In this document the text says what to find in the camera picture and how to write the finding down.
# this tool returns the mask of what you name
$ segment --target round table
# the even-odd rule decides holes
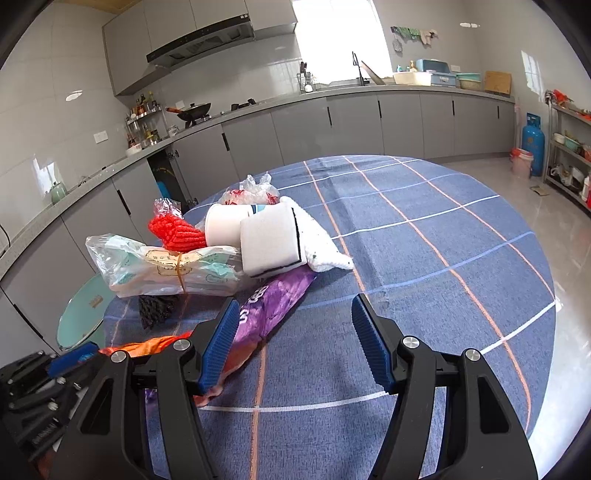
[[[356,268],[319,274],[277,333],[200,410],[223,479],[366,480],[394,399],[375,384],[353,329],[351,300],[361,291],[378,315],[433,350],[480,350],[531,433],[552,358],[554,287],[534,233],[503,198],[415,158],[317,158],[270,174]],[[220,195],[186,219],[197,223]],[[171,320],[144,332],[137,299],[115,299],[107,345],[192,330],[222,300],[189,296]],[[423,475],[437,464],[443,412],[438,388]],[[158,439],[151,449],[156,473],[167,476]]]

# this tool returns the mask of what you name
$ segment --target white stuffed toy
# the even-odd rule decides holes
[[[295,200],[282,196],[281,203],[293,208],[300,241],[306,254],[308,266],[315,272],[326,272],[334,267],[353,270],[353,260],[339,252],[330,235]]]

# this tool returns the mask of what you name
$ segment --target white sponge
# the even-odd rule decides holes
[[[264,278],[306,263],[296,215],[289,205],[268,205],[240,222],[242,268]]]

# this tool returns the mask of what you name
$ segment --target white basin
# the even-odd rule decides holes
[[[422,85],[431,86],[431,74],[429,72],[393,72],[394,80],[398,85]]]

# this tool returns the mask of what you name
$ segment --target metal screw cap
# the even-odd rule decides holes
[[[402,342],[407,348],[416,348],[421,343],[418,341],[418,338],[415,337],[404,337]]]
[[[111,355],[111,361],[115,364],[118,364],[125,360],[127,354],[123,350],[117,350],[113,355]]]
[[[191,346],[191,342],[189,342],[187,339],[182,338],[180,340],[177,340],[176,342],[173,343],[173,348],[175,350],[179,350],[179,351],[183,351],[186,350],[187,348],[189,348]]]
[[[469,350],[466,350],[466,357],[468,358],[468,360],[472,360],[473,362],[476,362],[476,361],[480,360],[480,352],[478,350],[474,350],[473,348],[470,348]]]

